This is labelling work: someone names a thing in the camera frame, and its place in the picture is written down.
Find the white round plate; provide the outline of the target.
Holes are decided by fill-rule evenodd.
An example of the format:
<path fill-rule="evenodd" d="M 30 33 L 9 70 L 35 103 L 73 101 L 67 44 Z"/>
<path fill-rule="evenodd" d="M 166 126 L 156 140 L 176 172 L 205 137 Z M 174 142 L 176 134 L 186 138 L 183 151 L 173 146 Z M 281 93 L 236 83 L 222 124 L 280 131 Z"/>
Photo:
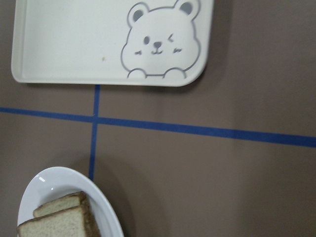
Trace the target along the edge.
<path fill-rule="evenodd" d="M 124 236 L 118 217 L 102 191 L 86 176 L 67 167 L 47 168 L 29 182 L 20 201 L 17 224 L 32 219 L 33 211 L 40 205 L 79 191 L 87 194 L 101 236 Z"/>

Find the bread slice with egg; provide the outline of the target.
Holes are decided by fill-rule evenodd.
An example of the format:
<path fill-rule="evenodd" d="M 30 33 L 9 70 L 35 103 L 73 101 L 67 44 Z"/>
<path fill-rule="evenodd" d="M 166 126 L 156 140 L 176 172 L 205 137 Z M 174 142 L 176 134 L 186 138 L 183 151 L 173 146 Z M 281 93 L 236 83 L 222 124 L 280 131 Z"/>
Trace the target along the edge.
<path fill-rule="evenodd" d="M 38 218 L 79 205 L 89 206 L 86 193 L 83 191 L 67 194 L 55 200 L 46 202 L 33 211 L 33 217 Z"/>

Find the cream bear tray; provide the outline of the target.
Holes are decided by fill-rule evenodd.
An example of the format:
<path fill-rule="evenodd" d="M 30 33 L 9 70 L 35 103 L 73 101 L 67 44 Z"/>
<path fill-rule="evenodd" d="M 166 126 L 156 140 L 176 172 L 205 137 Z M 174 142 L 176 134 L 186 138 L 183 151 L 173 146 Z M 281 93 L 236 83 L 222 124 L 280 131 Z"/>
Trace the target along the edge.
<path fill-rule="evenodd" d="M 208 57 L 212 0 L 18 0 L 11 71 L 23 83 L 179 87 Z"/>

